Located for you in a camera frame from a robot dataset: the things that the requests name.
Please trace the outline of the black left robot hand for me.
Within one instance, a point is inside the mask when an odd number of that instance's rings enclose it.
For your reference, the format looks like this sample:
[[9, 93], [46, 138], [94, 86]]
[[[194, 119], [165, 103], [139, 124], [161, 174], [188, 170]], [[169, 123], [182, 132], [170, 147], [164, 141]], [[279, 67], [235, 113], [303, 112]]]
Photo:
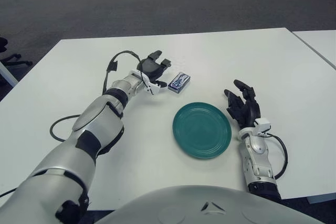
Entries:
[[156, 60], [161, 54], [162, 51], [160, 50], [152, 52], [147, 58], [140, 61], [136, 69], [141, 70], [142, 73], [149, 78], [151, 83], [157, 84], [160, 88], [166, 88], [167, 83], [159, 81], [159, 77], [161, 77], [163, 72], [171, 66], [171, 62], [168, 59], [164, 59], [161, 63], [157, 63]]

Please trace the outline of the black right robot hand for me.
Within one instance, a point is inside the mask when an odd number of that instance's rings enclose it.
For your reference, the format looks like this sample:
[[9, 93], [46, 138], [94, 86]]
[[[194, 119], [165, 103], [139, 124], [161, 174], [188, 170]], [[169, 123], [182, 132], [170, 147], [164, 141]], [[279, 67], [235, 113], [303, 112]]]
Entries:
[[260, 107], [255, 99], [254, 88], [237, 79], [234, 80], [234, 85], [242, 93], [245, 102], [241, 97], [225, 89], [224, 95], [228, 101], [228, 108], [226, 110], [229, 115], [237, 121], [240, 130], [247, 127], [254, 127], [254, 121], [261, 118]]

